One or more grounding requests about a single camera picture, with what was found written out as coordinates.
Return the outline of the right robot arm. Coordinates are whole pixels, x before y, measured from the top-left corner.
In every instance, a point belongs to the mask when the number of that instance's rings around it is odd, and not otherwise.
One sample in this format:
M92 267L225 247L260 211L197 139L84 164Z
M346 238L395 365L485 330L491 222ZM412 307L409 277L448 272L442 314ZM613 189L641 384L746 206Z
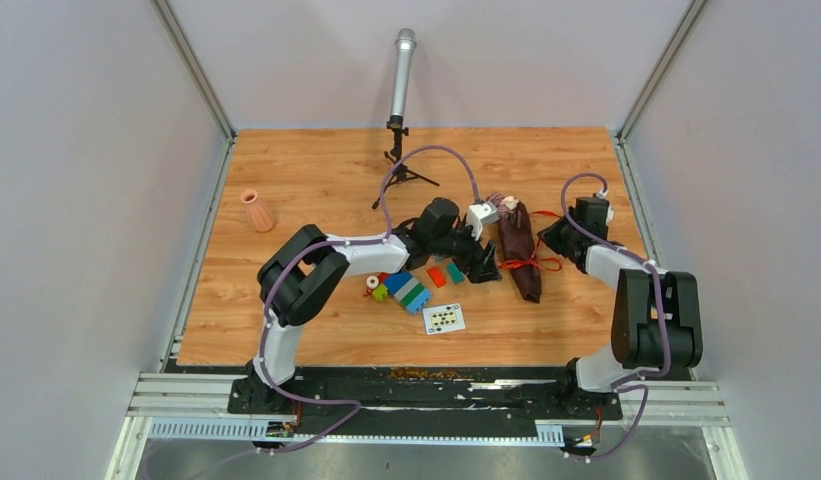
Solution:
M703 357L696 277L666 270L607 238L611 205L579 197L541 230L538 240L615 293L608 345L570 360L555 399L563 413L582 417L608 403L621 387L695 368Z

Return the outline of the red ribbon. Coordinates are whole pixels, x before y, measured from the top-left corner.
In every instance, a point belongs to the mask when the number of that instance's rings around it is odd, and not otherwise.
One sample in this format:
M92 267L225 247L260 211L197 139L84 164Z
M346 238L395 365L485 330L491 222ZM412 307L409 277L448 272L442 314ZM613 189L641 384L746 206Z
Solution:
M537 238L533 252L527 259L514 259L514 260L503 260L498 264L499 268L503 268L505 270L515 270L522 267L535 267L538 270L542 271L549 271L549 272L557 272L563 268L562 262L556 257L544 257L541 258L539 256L540 248L543 245L543 241L540 238Z

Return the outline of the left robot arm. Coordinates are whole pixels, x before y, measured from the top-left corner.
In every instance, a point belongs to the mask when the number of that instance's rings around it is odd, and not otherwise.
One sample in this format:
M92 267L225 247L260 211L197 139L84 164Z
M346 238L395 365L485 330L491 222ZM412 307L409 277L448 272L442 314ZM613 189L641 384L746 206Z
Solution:
M301 227L258 271L263 328L246 377L232 385L229 412L279 413L290 405L288 381L303 327L347 277L411 272L441 257L472 283L499 280L495 246L481 241L484 227L498 218L489 201L461 213L451 200L436 198L419 216L380 235L340 237L313 224Z

